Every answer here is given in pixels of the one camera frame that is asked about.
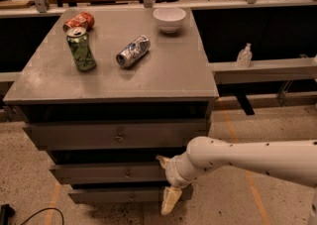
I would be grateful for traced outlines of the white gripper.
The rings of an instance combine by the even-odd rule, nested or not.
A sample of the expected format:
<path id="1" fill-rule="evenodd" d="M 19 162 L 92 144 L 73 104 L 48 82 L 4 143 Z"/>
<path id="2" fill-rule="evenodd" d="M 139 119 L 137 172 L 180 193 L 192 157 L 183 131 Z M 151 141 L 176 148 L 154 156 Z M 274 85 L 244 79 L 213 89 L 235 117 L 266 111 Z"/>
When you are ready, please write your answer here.
<path id="1" fill-rule="evenodd" d="M 188 186 L 195 176 L 195 168 L 189 160 L 187 153 L 183 153 L 173 158 L 156 156 L 160 166 L 165 169 L 167 181 L 171 186 L 167 186 L 163 191 L 161 204 L 162 215 L 169 214 L 182 194 L 182 188 Z"/>

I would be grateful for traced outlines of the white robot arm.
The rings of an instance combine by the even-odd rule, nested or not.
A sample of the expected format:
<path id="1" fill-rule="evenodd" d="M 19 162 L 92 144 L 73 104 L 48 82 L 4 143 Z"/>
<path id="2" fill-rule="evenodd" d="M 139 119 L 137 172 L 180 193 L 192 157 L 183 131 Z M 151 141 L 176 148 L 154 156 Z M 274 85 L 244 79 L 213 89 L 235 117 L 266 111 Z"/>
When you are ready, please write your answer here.
<path id="1" fill-rule="evenodd" d="M 314 140 L 231 144 L 209 137 L 192 139 L 186 151 L 172 158 L 158 156 L 169 185 L 160 213 L 169 214 L 182 190 L 200 175 L 223 166 L 317 187 L 317 144 Z"/>

